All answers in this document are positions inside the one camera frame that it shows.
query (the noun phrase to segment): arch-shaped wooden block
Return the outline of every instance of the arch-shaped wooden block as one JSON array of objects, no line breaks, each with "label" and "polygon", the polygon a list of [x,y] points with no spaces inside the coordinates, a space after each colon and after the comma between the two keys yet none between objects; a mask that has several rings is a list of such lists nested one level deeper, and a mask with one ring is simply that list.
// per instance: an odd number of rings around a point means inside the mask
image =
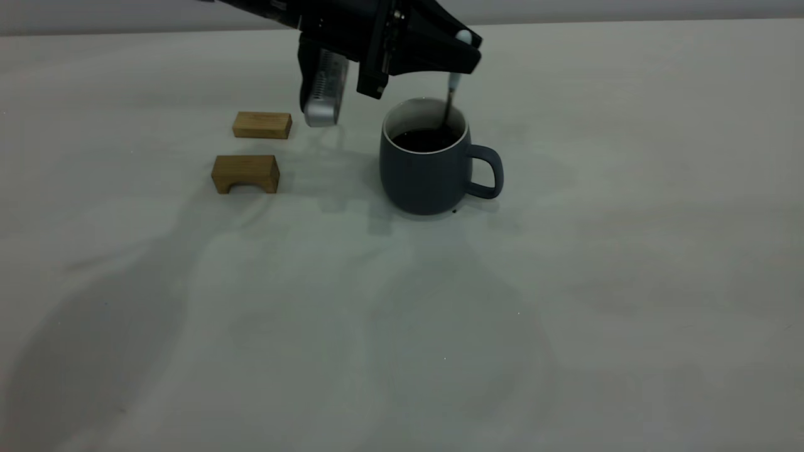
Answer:
[{"label": "arch-shaped wooden block", "polygon": [[272,155],[219,155],[212,168],[212,181],[221,195],[238,183],[257,185],[265,193],[276,193],[279,166]]}]

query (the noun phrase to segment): wooden block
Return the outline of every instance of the wooden block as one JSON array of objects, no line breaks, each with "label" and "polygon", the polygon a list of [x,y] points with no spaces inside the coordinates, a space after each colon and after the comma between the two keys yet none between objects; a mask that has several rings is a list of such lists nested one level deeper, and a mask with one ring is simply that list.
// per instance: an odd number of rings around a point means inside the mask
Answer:
[{"label": "wooden block", "polygon": [[257,185],[265,193],[276,193],[279,166],[272,155],[219,155],[212,168],[212,181],[221,195],[236,183]]},{"label": "wooden block", "polygon": [[239,138],[288,139],[293,119],[290,113],[240,112],[232,130]]}]

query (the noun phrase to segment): spoon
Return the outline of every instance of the spoon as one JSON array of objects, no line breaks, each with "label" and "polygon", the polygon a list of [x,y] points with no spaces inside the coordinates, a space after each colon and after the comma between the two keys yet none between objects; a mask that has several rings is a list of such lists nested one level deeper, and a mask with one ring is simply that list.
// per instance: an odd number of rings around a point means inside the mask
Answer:
[{"label": "spoon", "polygon": [[[467,43],[469,45],[472,44],[472,34],[469,33],[469,30],[461,30],[455,35],[455,39]],[[449,111],[452,109],[452,99],[455,97],[455,90],[457,89],[458,84],[461,83],[461,74],[458,72],[450,72],[449,73],[449,91],[447,92],[447,106],[444,108],[444,119],[441,120],[441,129],[447,126],[447,120],[449,119]]]}]

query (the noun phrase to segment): dark gray mug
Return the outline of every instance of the dark gray mug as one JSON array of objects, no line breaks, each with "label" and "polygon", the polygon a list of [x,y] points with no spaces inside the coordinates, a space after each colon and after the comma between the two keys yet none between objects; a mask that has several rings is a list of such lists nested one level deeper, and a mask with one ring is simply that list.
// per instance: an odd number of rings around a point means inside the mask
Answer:
[{"label": "dark gray mug", "polygon": [[[496,198],[503,189],[503,161],[496,151],[473,145],[469,124],[458,109],[449,112],[447,125],[460,138],[451,146],[420,153],[394,144],[394,138],[419,129],[436,129],[444,117],[445,102],[422,97],[397,105],[383,121],[379,145],[379,176],[388,198],[402,210],[432,215],[455,207],[464,194]],[[494,186],[472,182],[472,159],[491,165]]]}]

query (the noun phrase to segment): white table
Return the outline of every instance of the white table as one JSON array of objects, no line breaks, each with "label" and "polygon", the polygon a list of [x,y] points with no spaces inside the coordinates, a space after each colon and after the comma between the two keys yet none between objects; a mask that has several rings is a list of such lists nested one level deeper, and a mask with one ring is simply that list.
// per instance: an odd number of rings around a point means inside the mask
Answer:
[{"label": "white table", "polygon": [[0,449],[801,450],[804,21],[477,32],[506,186],[429,218],[377,146],[442,74],[309,129],[295,31],[0,39]]}]

